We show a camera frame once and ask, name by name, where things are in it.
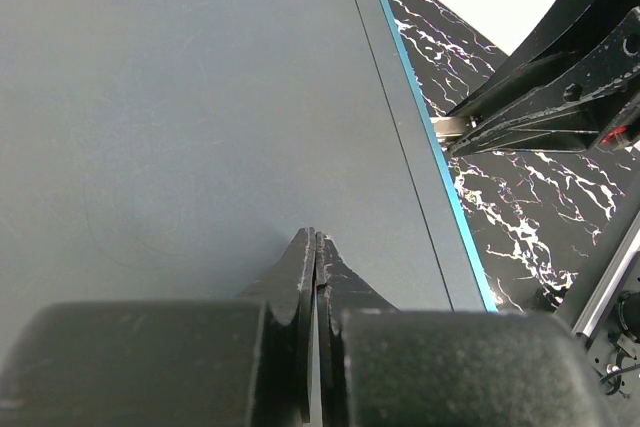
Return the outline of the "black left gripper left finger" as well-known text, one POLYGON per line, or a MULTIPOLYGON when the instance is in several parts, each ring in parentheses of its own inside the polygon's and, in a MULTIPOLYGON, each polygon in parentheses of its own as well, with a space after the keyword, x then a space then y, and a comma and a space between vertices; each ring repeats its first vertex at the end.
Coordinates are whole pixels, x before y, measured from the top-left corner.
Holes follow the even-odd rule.
POLYGON ((300 229, 282 257, 237 295, 264 305, 255 422, 310 420, 316 231, 300 229))

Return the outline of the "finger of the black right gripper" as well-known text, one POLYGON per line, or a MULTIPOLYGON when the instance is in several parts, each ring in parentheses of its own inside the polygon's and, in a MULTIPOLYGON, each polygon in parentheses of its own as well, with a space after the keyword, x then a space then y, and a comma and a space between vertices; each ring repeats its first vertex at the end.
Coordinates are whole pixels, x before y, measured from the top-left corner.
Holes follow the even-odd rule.
POLYGON ((447 150, 583 152, 639 136, 639 10, 631 8, 594 46, 518 67, 453 111, 474 121, 447 150))
POLYGON ((556 0, 499 69, 448 112, 491 115, 558 78, 591 52, 639 0, 556 0))

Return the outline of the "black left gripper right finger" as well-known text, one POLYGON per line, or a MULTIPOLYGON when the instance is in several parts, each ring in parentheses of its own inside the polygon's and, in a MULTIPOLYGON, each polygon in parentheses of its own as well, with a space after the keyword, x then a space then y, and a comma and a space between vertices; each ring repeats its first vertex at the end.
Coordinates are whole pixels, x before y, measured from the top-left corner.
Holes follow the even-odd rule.
POLYGON ((334 240, 322 232, 316 234, 315 272, 323 424, 346 426, 342 316, 358 310, 379 313, 398 309, 346 265, 334 240))

